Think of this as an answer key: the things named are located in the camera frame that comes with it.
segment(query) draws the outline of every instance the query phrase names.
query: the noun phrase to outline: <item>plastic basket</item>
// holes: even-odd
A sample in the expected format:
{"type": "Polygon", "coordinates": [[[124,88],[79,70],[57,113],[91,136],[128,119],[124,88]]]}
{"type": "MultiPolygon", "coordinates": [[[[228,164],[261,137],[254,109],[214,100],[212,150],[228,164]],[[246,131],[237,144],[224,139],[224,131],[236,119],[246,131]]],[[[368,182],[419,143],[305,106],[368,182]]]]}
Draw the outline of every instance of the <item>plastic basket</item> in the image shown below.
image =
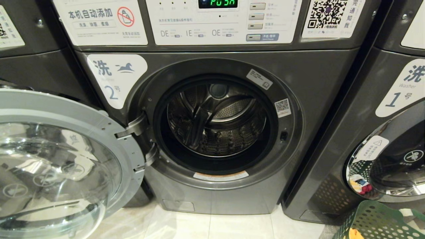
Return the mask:
{"type": "Polygon", "coordinates": [[[364,239],[425,239],[425,235],[404,222],[403,214],[376,201],[363,201],[348,216],[333,239],[350,239],[350,228],[357,229],[364,239]]]}

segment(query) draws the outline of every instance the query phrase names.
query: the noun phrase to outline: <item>floor tile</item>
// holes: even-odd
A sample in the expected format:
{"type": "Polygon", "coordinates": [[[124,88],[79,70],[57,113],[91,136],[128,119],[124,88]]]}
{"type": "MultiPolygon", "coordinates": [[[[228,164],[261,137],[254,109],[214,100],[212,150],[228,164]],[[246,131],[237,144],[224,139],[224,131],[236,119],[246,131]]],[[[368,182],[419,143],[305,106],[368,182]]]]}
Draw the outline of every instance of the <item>floor tile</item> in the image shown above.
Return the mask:
{"type": "Polygon", "coordinates": [[[273,239],[270,214],[212,215],[209,239],[273,239]]]}
{"type": "Polygon", "coordinates": [[[290,219],[279,205],[271,214],[275,239],[318,239],[325,225],[290,219]]]}
{"type": "Polygon", "coordinates": [[[156,203],[141,208],[122,208],[103,220],[88,239],[143,239],[156,203]]]}
{"type": "Polygon", "coordinates": [[[210,215],[155,210],[147,229],[146,239],[208,239],[210,215]]]}

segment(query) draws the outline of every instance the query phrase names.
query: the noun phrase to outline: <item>white label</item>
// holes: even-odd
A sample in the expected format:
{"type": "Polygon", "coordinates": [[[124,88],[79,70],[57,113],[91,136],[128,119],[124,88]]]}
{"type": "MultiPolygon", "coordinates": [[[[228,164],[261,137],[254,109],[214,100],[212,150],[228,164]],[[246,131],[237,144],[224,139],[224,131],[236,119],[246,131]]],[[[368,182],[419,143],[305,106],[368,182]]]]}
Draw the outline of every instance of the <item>white label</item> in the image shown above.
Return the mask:
{"type": "Polygon", "coordinates": [[[76,46],[147,45],[137,0],[53,0],[76,46]]]}
{"type": "Polygon", "coordinates": [[[115,109],[124,106],[131,88],[147,71],[146,60],[136,54],[91,54],[87,63],[106,100],[115,109]]]}
{"type": "Polygon", "coordinates": [[[13,46],[25,46],[25,42],[4,7],[0,5],[0,48],[13,46]]]}
{"type": "Polygon", "coordinates": [[[301,3],[302,0],[146,0],[159,46],[291,43],[301,3]],[[214,7],[203,8],[208,4],[214,7]]]}
{"type": "Polygon", "coordinates": [[[387,117],[425,97],[425,59],[407,63],[375,111],[387,117]]]}
{"type": "Polygon", "coordinates": [[[291,114],[291,107],[289,106],[288,99],[275,102],[275,107],[276,107],[276,112],[278,113],[279,118],[291,114]]]}
{"type": "Polygon", "coordinates": [[[425,2],[419,7],[409,29],[401,41],[402,46],[425,49],[425,2]]]}
{"type": "Polygon", "coordinates": [[[389,144],[389,140],[381,137],[379,135],[375,135],[370,138],[367,143],[360,149],[360,152],[357,154],[356,158],[352,163],[356,163],[358,161],[372,161],[375,160],[382,150],[389,144]]]}
{"type": "Polygon", "coordinates": [[[193,175],[194,178],[206,180],[206,181],[214,181],[214,182],[232,181],[232,180],[242,179],[248,176],[249,174],[246,171],[242,171],[236,174],[229,174],[229,175],[208,175],[208,174],[200,174],[200,173],[195,173],[193,175]]]}
{"type": "Polygon", "coordinates": [[[256,70],[251,69],[246,77],[252,80],[255,84],[261,86],[263,89],[268,90],[270,86],[273,85],[271,80],[267,79],[265,76],[258,73],[256,70]]]}
{"type": "Polygon", "coordinates": [[[350,38],[366,0],[312,0],[303,38],[350,38]]]}

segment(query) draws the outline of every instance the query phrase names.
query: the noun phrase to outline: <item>front-loading washing machine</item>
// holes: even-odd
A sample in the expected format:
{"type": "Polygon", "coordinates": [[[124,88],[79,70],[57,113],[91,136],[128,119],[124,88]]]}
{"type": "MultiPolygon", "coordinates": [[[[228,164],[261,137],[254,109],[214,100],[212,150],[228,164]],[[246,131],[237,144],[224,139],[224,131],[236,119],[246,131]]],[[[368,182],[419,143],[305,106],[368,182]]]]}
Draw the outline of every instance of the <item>front-loading washing machine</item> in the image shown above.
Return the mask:
{"type": "Polygon", "coordinates": [[[376,42],[282,201],[340,224],[363,200],[425,212],[425,3],[394,1],[376,42]]]}
{"type": "Polygon", "coordinates": [[[51,1],[0,1],[0,27],[0,237],[84,238],[145,202],[140,149],[114,136],[51,1]]]}
{"type": "Polygon", "coordinates": [[[158,203],[212,214],[272,212],[380,4],[53,2],[158,203]]]}

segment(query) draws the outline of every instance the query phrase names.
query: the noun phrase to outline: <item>washer door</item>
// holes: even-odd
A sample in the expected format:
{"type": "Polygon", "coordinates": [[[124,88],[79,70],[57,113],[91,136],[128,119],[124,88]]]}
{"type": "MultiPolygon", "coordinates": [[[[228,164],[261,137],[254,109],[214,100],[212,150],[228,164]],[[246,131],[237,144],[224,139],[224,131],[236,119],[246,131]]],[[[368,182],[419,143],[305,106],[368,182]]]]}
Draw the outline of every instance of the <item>washer door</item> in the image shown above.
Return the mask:
{"type": "Polygon", "coordinates": [[[0,234],[86,238],[143,179],[144,157],[106,113],[35,91],[0,89],[0,234]]]}
{"type": "Polygon", "coordinates": [[[354,151],[348,185],[382,202],[425,198],[425,101],[390,119],[354,151]]]}

